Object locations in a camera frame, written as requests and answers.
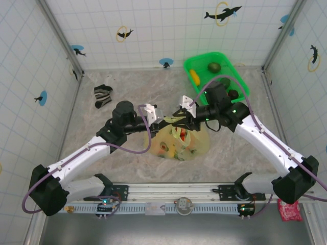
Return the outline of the yellow plastic bag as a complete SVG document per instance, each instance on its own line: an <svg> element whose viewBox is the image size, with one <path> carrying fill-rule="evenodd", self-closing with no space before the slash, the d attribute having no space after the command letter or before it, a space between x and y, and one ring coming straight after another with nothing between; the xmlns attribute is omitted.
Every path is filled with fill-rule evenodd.
<svg viewBox="0 0 327 245"><path fill-rule="evenodd" d="M161 158L189 161L209 151L210 140L206 128L200 131L186 130L185 141L179 138L181 129L172 125L161 129L151 139L148 152Z"/></svg>

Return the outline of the green plastic basket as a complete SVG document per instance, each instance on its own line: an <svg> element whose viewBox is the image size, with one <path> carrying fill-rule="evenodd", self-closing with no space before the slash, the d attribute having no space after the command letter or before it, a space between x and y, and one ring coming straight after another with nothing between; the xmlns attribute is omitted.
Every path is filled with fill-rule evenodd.
<svg viewBox="0 0 327 245"><path fill-rule="evenodd" d="M207 69L207 66L212 62L219 63L221 65L221 71L219 73L211 73ZM236 100L232 100L233 103L241 102L245 99L246 95L250 95L248 85L241 78L240 74L236 68L234 68L228 58L220 52L211 52L189 58L184 62L183 68L197 94L200 93L203 86L206 85L212 78L219 76L217 81L220 81L220 79L224 77L230 79L230 86L226 89L227 93L231 89L236 90L239 93L239 97ZM201 84L199 86L196 86L189 73L191 69L193 69L200 77Z"/></svg>

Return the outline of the light green fake avocado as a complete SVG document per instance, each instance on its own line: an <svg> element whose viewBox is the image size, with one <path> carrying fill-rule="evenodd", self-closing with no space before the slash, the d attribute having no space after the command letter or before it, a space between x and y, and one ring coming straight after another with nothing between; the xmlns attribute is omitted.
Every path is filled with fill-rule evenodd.
<svg viewBox="0 0 327 245"><path fill-rule="evenodd" d="M212 62L207 66L207 69L213 73L217 74L221 71L221 65L219 63Z"/></svg>

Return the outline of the black white striped sock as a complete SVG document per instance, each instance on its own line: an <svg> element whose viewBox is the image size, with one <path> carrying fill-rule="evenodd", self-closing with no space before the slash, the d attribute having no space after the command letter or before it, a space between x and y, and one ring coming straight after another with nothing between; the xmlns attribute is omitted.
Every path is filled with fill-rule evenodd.
<svg viewBox="0 0 327 245"><path fill-rule="evenodd" d="M102 84L94 88L94 94L96 97L95 107L97 109L102 108L106 104L112 101L110 93L113 91L112 87Z"/></svg>

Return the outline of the grey plastic card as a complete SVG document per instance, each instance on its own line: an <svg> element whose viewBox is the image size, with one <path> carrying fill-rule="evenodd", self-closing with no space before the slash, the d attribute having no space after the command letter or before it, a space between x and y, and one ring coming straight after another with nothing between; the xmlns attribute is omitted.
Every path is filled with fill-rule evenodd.
<svg viewBox="0 0 327 245"><path fill-rule="evenodd" d="M147 202L145 204L145 215L161 216L166 214L166 204L164 202Z"/></svg>

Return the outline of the blue circle shark sticker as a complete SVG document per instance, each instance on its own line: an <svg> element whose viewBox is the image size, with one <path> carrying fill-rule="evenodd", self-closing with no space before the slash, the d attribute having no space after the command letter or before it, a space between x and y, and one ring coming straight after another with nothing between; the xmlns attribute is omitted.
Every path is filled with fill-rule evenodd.
<svg viewBox="0 0 327 245"><path fill-rule="evenodd" d="M75 52L76 56L86 57L86 53L83 53L84 47L78 44L71 45L72 50Z"/></svg>

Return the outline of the round silver disc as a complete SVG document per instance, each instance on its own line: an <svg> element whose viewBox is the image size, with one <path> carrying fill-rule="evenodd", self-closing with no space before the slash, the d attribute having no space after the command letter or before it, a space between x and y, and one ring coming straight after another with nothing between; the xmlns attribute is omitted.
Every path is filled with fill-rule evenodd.
<svg viewBox="0 0 327 245"><path fill-rule="evenodd" d="M182 197L175 202L175 209L178 214L187 216L193 212L194 204L190 199Z"/></svg>

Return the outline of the blue oval fish sticker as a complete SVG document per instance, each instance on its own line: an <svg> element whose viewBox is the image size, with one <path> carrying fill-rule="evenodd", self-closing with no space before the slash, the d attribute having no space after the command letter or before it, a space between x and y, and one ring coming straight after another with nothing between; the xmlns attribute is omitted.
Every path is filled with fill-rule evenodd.
<svg viewBox="0 0 327 245"><path fill-rule="evenodd" d="M48 93L45 90L40 93L39 97L34 98L35 102L42 107L46 104L47 99L48 99Z"/></svg>

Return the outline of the small circuit board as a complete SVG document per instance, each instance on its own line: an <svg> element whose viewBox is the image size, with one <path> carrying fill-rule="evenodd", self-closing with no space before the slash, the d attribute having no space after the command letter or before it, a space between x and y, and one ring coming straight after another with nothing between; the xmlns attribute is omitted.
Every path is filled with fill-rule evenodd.
<svg viewBox="0 0 327 245"><path fill-rule="evenodd" d="M101 197L100 200L101 203L97 205L96 209L96 216L99 219L113 216L121 205L120 198L114 196Z"/></svg>
<svg viewBox="0 0 327 245"><path fill-rule="evenodd" d="M250 217L253 216L255 213L255 204L253 203L239 204L238 212L239 212L239 217L241 219L245 219L245 218L250 219Z"/></svg>

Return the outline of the blue whale sticker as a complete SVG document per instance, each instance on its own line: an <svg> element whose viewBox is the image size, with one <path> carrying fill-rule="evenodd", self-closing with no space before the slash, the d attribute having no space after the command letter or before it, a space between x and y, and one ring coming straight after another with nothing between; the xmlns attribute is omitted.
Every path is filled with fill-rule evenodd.
<svg viewBox="0 0 327 245"><path fill-rule="evenodd" d="M289 14L284 15L283 17L281 17L280 22L282 23L282 25L278 28L279 30L281 30L283 28L284 24L288 21L288 19L289 19ZM295 33L295 27L292 26L292 29L291 29L291 31L289 33L289 36L293 36L294 33Z"/></svg>

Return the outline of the red snack packet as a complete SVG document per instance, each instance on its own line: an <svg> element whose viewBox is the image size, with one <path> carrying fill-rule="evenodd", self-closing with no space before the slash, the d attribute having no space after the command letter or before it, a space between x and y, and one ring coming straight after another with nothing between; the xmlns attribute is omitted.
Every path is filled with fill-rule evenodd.
<svg viewBox="0 0 327 245"><path fill-rule="evenodd" d="M287 204L281 199L277 200L278 211L281 215L282 221L302 221L302 216L300 213L299 202L296 201L294 204Z"/></svg>

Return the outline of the aluminium table side rail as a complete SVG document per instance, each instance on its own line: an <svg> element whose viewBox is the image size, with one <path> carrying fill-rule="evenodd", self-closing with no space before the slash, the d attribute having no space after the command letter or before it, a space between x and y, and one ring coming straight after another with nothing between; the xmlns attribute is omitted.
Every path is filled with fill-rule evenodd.
<svg viewBox="0 0 327 245"><path fill-rule="evenodd" d="M283 178L298 167L294 160L300 161L302 155L287 145L287 139L277 110L277 100L272 94L266 74L261 73L263 100L257 113L260 127L268 141L267 159L273 165L278 176Z"/></svg>
<svg viewBox="0 0 327 245"><path fill-rule="evenodd" d="M65 121L64 124L64 130L63 134L60 139L60 144L59 144L59 150L55 158L55 163L58 162L61 158L61 153L63 151L63 145L66 139L69 123L71 121L72 117L72 112L76 103L76 98L79 92L80 84L82 81L82 78L80 78L78 81L76 81L75 78L73 78L73 81L76 84L76 88L72 92L71 96L71 102L67 104L67 106L64 106L64 109L67 109L67 120ZM27 229L26 237L24 239L23 245L39 245L39 242L41 240L41 235L43 231L43 226L45 224L47 216L42 212L37 212L32 214L31 216L31 221Z"/></svg>

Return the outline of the aluminium mounting rail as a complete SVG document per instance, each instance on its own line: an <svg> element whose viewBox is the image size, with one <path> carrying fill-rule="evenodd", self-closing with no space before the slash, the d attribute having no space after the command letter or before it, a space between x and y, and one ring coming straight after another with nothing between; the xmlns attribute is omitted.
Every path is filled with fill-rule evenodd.
<svg viewBox="0 0 327 245"><path fill-rule="evenodd" d="M69 183L64 187L64 190L69 192L67 202L82 201L84 198L99 195L104 190L102 184L96 177ZM222 203L221 193L214 193L212 189L232 183L113 183L113 186L117 185L128 186L126 203L173 203L182 197L193 203Z"/></svg>

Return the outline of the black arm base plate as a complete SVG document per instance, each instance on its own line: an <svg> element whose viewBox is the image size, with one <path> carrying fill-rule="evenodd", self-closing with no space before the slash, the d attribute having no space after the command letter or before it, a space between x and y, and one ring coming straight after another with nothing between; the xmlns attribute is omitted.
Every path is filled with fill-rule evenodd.
<svg viewBox="0 0 327 245"><path fill-rule="evenodd" d="M128 185L113 185L111 194L114 197L119 198L120 201L127 201L129 193Z"/></svg>
<svg viewBox="0 0 327 245"><path fill-rule="evenodd" d="M217 188L212 189L212 192L219 195L220 201L254 202L266 200L265 194L250 194L245 189L238 190L234 184L218 185Z"/></svg>

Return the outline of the aluminium frame post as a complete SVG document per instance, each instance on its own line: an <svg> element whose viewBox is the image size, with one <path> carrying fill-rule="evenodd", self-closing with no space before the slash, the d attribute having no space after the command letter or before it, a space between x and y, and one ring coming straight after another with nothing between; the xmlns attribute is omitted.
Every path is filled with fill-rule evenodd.
<svg viewBox="0 0 327 245"><path fill-rule="evenodd" d="M276 58L279 50L282 48L284 42L286 41L287 37L289 36L290 32L294 28L294 25L303 10L304 6L306 5L308 0L296 0L295 5L293 6L289 18L283 24L282 30L276 39L272 49L270 50L267 59L265 60L264 65L262 66L262 72L265 74L268 69L270 68L271 64L273 63L274 59Z"/></svg>
<svg viewBox="0 0 327 245"><path fill-rule="evenodd" d="M57 22L55 16L53 15L48 3L46 2L46 0L35 0L35 2L38 5L38 7L41 9L43 16L45 17L46 21L50 25L60 45L64 49L67 59L72 65L72 71L74 71L73 74L76 74L77 80L79 81L84 75L84 70L79 63L75 52L73 51L68 40L66 39L59 23Z"/></svg>

